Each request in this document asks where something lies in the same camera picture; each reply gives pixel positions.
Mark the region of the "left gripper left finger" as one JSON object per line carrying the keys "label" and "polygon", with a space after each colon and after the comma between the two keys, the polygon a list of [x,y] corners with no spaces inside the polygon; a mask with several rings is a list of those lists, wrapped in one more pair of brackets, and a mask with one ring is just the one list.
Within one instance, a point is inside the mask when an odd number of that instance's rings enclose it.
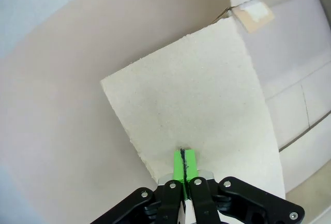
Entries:
{"label": "left gripper left finger", "polygon": [[173,173],[155,190],[136,189],[92,223],[184,223],[187,198],[185,150],[174,152]]}

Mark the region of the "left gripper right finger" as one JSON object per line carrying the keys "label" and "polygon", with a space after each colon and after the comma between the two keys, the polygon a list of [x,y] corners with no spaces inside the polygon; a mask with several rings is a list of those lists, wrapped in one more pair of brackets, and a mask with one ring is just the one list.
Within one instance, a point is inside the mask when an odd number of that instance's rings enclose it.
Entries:
{"label": "left gripper right finger", "polygon": [[301,206],[236,177],[217,182],[197,169],[194,150],[184,151],[184,175],[197,223],[223,223],[220,215],[241,223],[301,223],[305,217]]}

